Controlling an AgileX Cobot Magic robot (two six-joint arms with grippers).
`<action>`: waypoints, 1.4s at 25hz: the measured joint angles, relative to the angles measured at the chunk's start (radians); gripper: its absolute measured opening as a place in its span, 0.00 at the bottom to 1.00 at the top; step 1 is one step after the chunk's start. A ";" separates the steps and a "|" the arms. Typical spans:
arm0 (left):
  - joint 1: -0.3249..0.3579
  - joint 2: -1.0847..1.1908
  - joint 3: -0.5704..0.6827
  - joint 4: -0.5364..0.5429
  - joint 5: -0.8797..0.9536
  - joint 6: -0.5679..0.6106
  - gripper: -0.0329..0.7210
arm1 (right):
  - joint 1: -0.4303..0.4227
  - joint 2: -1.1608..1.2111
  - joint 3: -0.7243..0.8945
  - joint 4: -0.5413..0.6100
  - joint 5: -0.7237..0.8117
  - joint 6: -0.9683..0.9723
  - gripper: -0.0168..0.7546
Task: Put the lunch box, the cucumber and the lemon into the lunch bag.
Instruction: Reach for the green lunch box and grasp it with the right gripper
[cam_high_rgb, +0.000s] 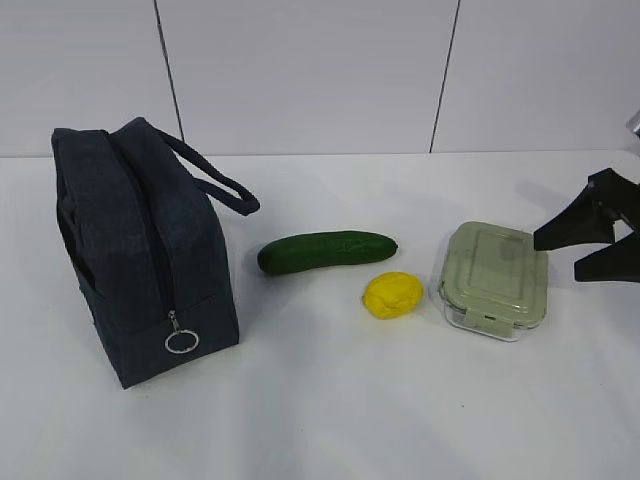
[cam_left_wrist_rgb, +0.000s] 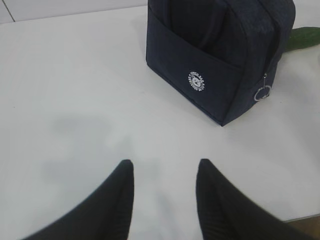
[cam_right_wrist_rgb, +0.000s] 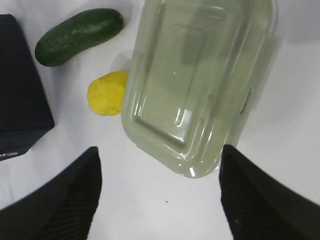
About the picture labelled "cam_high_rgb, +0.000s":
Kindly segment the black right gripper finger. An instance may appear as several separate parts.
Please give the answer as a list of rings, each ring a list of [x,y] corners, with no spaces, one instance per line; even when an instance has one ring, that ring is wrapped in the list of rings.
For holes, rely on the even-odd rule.
[[[590,175],[569,206],[534,232],[534,248],[552,251],[582,244],[614,244],[617,221],[639,233],[639,185],[607,168]]]
[[[639,239],[624,238],[578,260],[574,265],[578,282],[639,282]]]

